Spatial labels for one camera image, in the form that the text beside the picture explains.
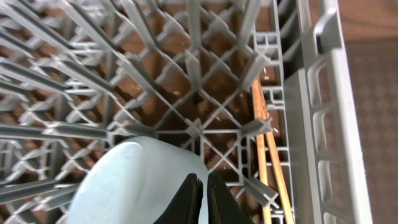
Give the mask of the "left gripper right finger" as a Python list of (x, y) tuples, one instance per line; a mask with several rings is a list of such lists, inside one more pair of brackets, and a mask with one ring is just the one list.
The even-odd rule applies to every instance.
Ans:
[(207, 201), (209, 224), (253, 224), (240, 209), (222, 177), (216, 173), (208, 175)]

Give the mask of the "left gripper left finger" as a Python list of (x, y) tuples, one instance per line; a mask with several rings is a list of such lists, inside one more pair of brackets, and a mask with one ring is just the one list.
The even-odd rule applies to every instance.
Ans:
[(189, 173), (154, 224), (198, 224), (202, 198), (203, 182)]

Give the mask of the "light blue bowl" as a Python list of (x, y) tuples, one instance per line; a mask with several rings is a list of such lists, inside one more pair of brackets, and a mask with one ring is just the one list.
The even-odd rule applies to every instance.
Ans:
[(66, 223), (154, 223), (188, 174), (205, 184), (208, 169), (195, 153), (145, 136), (127, 139), (87, 173)]

